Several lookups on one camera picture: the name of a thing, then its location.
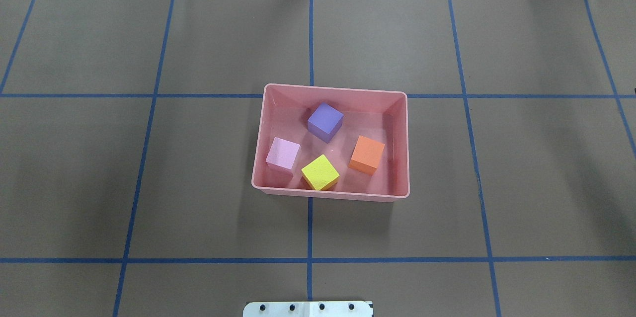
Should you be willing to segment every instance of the metal bracket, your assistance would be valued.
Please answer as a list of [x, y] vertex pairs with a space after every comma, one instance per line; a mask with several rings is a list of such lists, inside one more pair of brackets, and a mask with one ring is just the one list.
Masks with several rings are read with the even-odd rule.
[[243, 317], [373, 317], [370, 301], [248, 303]]

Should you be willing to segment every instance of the yellow cube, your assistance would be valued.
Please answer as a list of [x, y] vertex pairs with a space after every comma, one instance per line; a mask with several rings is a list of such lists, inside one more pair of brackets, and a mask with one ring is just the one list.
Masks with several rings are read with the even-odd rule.
[[324, 154], [301, 169], [303, 177], [314, 190], [327, 190], [338, 183], [338, 170]]

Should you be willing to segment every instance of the orange cube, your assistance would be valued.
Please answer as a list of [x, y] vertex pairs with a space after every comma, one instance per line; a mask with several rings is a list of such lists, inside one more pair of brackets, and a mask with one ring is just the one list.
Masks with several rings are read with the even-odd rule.
[[382, 151], [384, 151], [384, 143], [359, 136], [354, 154], [349, 162], [349, 168], [373, 175], [380, 165]]

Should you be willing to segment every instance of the cube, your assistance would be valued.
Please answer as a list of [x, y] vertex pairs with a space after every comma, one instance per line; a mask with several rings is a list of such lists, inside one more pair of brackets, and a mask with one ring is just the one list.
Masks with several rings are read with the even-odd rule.
[[268, 167], [274, 170], [293, 174], [294, 165], [299, 151], [300, 145], [298, 143], [293, 143], [275, 137], [265, 161], [267, 162]]
[[324, 154], [307, 164], [301, 171], [313, 190], [327, 190], [338, 183], [340, 177]]
[[373, 175], [380, 165], [384, 143], [359, 136], [349, 167]]
[[343, 114], [326, 103], [321, 103], [307, 121], [307, 129], [325, 143], [331, 142], [342, 127]]

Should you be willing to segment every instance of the blue cube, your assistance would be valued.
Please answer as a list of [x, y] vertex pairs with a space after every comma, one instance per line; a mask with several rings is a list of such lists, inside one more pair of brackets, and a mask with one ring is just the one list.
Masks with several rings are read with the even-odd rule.
[[307, 129], [325, 143], [331, 142], [333, 136], [342, 127], [344, 115], [326, 103], [321, 103], [307, 121]]

